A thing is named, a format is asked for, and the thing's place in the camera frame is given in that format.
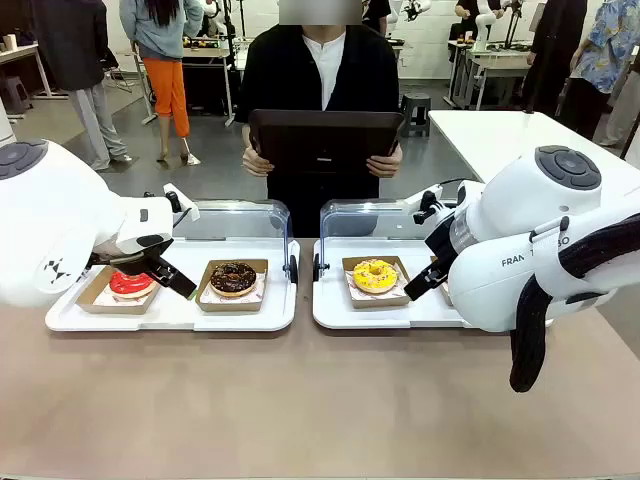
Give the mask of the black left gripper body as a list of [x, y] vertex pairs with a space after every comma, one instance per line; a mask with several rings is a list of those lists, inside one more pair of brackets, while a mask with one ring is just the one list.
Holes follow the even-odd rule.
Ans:
[[164, 238], [158, 234], [145, 235], [134, 241], [133, 246], [138, 248], [134, 253], [92, 252], [89, 267], [111, 266], [125, 274], [164, 274], [168, 263], [162, 258], [162, 254], [172, 243], [172, 238]]

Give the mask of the person's left hand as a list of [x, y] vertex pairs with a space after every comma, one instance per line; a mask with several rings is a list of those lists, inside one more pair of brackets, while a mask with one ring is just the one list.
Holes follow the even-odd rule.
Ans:
[[402, 160], [402, 148], [400, 144], [397, 144], [389, 156], [372, 156], [366, 160], [366, 165], [372, 175], [382, 179], [389, 179], [399, 172]]

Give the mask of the person's right hand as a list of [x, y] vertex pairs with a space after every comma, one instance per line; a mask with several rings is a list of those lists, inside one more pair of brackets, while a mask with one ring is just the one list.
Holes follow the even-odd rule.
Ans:
[[267, 177], [274, 170], [274, 166], [260, 157], [253, 147], [245, 148], [242, 165], [249, 174], [256, 177]]

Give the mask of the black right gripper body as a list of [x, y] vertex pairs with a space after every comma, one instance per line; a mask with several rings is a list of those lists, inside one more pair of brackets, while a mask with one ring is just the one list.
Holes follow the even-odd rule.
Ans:
[[464, 215], [449, 213], [440, 219], [431, 233], [425, 238], [425, 244], [435, 257], [449, 261], [450, 266], [462, 250], [468, 246], [468, 225]]

